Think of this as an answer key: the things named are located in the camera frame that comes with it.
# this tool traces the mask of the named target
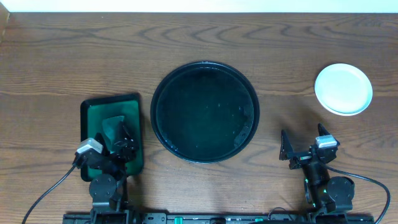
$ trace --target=round black plate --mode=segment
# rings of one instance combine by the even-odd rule
[[[259,102],[249,80],[217,62],[194,62],[167,75],[157,87],[150,120],[171,153],[211,163],[233,157],[252,139]]]

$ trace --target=wooden table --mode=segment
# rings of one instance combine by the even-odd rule
[[[216,164],[173,156],[150,126],[159,82],[197,60],[240,70],[261,107],[249,146]],[[372,103],[359,115],[331,114],[315,97],[317,74],[338,62],[360,68],[373,85]],[[392,202],[383,223],[398,222],[397,14],[11,14],[0,46],[0,222],[20,223],[70,168],[83,100],[132,92],[142,96],[145,169],[128,180],[129,194],[142,209],[300,210],[303,174],[278,160],[280,130],[306,150],[321,122],[341,142],[330,165],[385,183]],[[353,212],[378,217],[385,192],[354,181]],[[74,171],[28,222],[88,212],[88,185]]]

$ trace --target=small white round plate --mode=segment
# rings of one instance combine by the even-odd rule
[[[326,110],[351,116],[369,106],[373,90],[371,82],[361,70],[337,63],[319,73],[315,81],[315,94]]]

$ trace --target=white wall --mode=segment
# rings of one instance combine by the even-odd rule
[[[398,0],[0,0],[10,12],[398,12]]]

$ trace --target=black cable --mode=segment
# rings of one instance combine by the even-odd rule
[[[390,191],[388,190],[388,188],[384,184],[378,182],[377,180],[370,179],[368,177],[364,177],[364,176],[361,176],[361,175],[358,175],[358,174],[352,174],[352,173],[349,173],[349,172],[345,172],[345,171],[341,171],[341,170],[332,168],[332,167],[324,164],[321,160],[319,160],[319,163],[321,164],[321,166],[323,168],[326,168],[326,169],[328,169],[330,171],[333,171],[333,172],[336,172],[336,173],[339,173],[339,174],[343,174],[343,175],[356,177],[356,178],[359,178],[359,179],[362,179],[362,180],[367,180],[369,182],[372,182],[372,183],[377,184],[378,186],[382,187],[387,193],[387,202],[386,202],[386,205],[384,206],[383,211],[381,212],[379,218],[377,218],[377,220],[374,222],[374,224],[379,224],[381,222],[381,220],[383,219],[384,215],[387,212],[388,207],[390,206],[390,200],[391,200]]]
[[[72,168],[70,168],[70,170],[67,172],[67,174],[65,174],[56,184],[54,184],[54,186],[52,186],[51,188],[49,188],[46,192],[44,192],[44,194],[42,196],[40,196],[36,202],[30,207],[30,209],[27,211],[24,220],[22,221],[22,224],[26,223],[27,217],[30,215],[30,213],[32,212],[33,208],[36,207],[36,205],[46,196],[48,195],[54,188],[58,187],[58,185],[60,185],[62,183],[63,180],[65,180],[69,174],[75,169],[76,166],[72,166]]]
[[[267,216],[268,220],[271,220],[271,214],[272,214],[272,212],[274,212],[275,209],[282,209],[287,212],[287,210],[282,207],[275,207],[268,213],[268,216]],[[289,214],[287,214],[287,215],[289,216],[290,220],[294,221],[294,219]]]

